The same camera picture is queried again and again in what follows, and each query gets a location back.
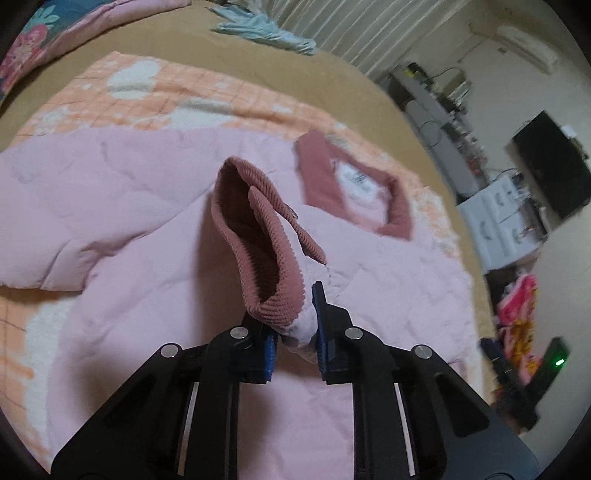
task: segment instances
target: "blue gripper pad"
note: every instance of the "blue gripper pad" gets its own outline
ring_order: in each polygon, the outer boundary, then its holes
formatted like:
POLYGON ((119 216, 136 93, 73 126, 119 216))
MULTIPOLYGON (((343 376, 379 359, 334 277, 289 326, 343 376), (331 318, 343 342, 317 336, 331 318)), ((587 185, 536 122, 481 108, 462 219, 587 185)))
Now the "blue gripper pad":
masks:
POLYGON ((275 370, 275 360, 277 359, 277 338, 278 333, 271 331, 265 338, 264 359, 265 359, 265 380, 270 382, 273 370, 275 370))

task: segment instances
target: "white curtain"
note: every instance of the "white curtain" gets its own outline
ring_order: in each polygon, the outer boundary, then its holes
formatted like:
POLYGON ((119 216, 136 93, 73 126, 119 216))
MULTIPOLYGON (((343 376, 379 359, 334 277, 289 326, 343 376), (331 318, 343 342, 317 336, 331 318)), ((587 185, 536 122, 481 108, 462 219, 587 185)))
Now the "white curtain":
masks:
POLYGON ((262 0, 278 25, 376 80, 468 0, 262 0))

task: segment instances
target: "cable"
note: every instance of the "cable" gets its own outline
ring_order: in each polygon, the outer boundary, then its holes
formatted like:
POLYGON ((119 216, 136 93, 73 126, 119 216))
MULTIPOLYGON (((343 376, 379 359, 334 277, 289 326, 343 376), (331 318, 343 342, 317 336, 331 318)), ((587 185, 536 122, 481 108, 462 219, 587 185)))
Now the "cable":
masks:
POLYGON ((501 173, 499 173, 499 174, 498 174, 498 175, 495 177, 495 179, 494 179, 493 181, 497 181, 497 180, 500 178, 500 176, 501 176, 501 175, 503 175, 504 173, 507 173, 508 171, 512 171, 512 170, 517 170, 517 171, 519 171, 519 169, 518 169, 517 167, 508 168, 508 169, 506 169, 506 170, 503 170, 501 173))
POLYGON ((448 69, 443 70, 441 73, 438 73, 437 75, 433 75, 432 77, 429 77, 429 79, 430 80, 436 79, 437 77, 440 77, 445 72, 449 72, 450 70, 457 70, 458 72, 463 73, 464 78, 467 78, 466 71, 464 69, 461 69, 460 67, 449 67, 448 69))
POLYGON ((435 147, 435 145, 437 145, 441 141, 441 139, 443 138, 443 132, 441 131, 441 127, 439 126, 439 124, 435 120, 427 120, 420 127, 418 127, 418 131, 421 134, 421 136, 425 139, 425 142, 427 142, 427 136, 424 135, 423 132, 421 132, 421 129, 427 124, 437 125, 437 133, 439 134, 439 138, 437 139, 437 141, 433 145, 428 145, 429 147, 432 148, 432 147, 435 147))

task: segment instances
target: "light blue cloth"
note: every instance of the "light blue cloth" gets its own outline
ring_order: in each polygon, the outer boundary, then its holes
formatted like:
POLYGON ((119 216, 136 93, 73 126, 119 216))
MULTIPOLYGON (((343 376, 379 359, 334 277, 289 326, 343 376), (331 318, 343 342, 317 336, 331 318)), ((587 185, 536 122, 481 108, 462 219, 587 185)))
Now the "light blue cloth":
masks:
POLYGON ((285 50, 292 50, 304 55, 316 53, 316 42, 311 38, 297 37, 293 33, 277 26, 275 21, 264 13, 253 13, 237 5, 210 7, 223 18, 229 20, 213 27, 212 31, 228 35, 240 35, 242 38, 285 50))

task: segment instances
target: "bedspread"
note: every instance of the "bedspread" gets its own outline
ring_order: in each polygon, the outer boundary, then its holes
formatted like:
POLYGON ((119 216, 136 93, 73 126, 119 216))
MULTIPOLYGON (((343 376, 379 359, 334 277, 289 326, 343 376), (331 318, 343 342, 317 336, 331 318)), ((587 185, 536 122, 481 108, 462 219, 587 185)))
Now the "bedspread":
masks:
MULTIPOLYGON (((219 23, 219 17, 207 10, 209 5, 209 2, 193 0, 193 5, 181 10, 112 29, 38 69, 17 85, 0 109, 0 150, 6 148, 31 115, 62 91, 74 76, 114 50, 214 70, 239 82, 272 89, 295 102, 327 112, 335 122, 346 124, 360 138, 377 146, 380 153, 386 152, 398 165, 412 170, 422 184, 430 188, 437 201, 443 204, 441 209, 450 220, 450 230, 458 234, 455 244, 459 246, 462 263, 473 276, 479 335, 493 335, 488 294, 472 240, 455 211, 454 198, 404 115, 387 94, 347 62, 326 52, 304 57, 213 33, 210 29, 219 23)), ((206 78, 202 77, 190 86, 204 81, 206 78)), ((256 95, 256 88, 251 91, 256 95)), ((253 115, 258 111, 252 109, 253 115)), ((47 358, 55 355, 55 338, 72 302, 72 295, 64 298, 64 294, 56 292, 0 287, 0 385, 4 385, 4 390, 0 391, 0 407, 20 438, 42 461, 47 457, 43 438, 47 358), (40 337, 54 340, 48 345, 39 343, 40 337), (36 399, 41 408, 27 408, 25 395, 36 399)), ((483 395, 490 401, 489 393, 493 390, 490 373, 486 374, 485 381, 483 395)), ((254 428, 259 424, 260 421, 255 421, 254 428)))
MULTIPOLYGON (((164 60, 112 53, 45 104, 15 137, 87 127, 161 128, 237 127, 294 141, 310 129, 330 135, 359 161, 400 180, 414 219, 415 240, 452 258, 459 257, 457 236, 441 199, 409 169, 320 109, 242 80, 164 60)), ((45 405, 48 359, 72 306, 72 298, 47 298, 42 291, 12 290, 8 303, 6 395, 3 410, 25 444, 48 459, 45 405)), ((483 393, 478 352, 467 362, 470 383, 483 393)))

